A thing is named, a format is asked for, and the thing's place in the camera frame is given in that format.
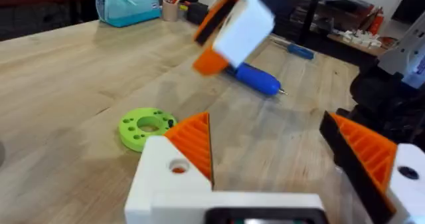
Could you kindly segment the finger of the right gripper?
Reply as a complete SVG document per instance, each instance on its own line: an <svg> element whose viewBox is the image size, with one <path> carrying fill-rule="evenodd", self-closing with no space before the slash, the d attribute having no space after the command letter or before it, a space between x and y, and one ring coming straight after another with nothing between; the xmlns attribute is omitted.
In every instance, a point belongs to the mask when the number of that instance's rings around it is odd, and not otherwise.
<svg viewBox="0 0 425 224"><path fill-rule="evenodd" d="M276 0L217 0L194 41L205 49L211 46L228 65L238 68L272 32L275 12Z"/></svg>
<svg viewBox="0 0 425 224"><path fill-rule="evenodd" d="M211 46L207 47L193 63L193 68L204 76L218 74L228 66L228 61Z"/></svg>

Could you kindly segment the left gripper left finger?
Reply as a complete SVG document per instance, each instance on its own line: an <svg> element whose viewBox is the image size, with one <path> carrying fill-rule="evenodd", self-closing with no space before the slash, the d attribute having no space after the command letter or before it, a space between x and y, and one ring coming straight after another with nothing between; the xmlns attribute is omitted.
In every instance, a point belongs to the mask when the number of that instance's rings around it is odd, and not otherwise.
<svg viewBox="0 0 425 224"><path fill-rule="evenodd" d="M124 206L126 223L153 223L156 193L212 191L209 121L209 113L201 112L147 139Z"/></svg>

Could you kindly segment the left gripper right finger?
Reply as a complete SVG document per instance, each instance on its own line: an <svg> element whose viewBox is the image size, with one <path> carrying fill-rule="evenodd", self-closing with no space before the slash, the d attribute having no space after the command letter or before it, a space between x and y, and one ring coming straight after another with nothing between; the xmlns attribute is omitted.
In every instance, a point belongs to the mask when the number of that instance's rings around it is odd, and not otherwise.
<svg viewBox="0 0 425 224"><path fill-rule="evenodd" d="M319 131L372 223L424 222L424 152L333 112Z"/></svg>

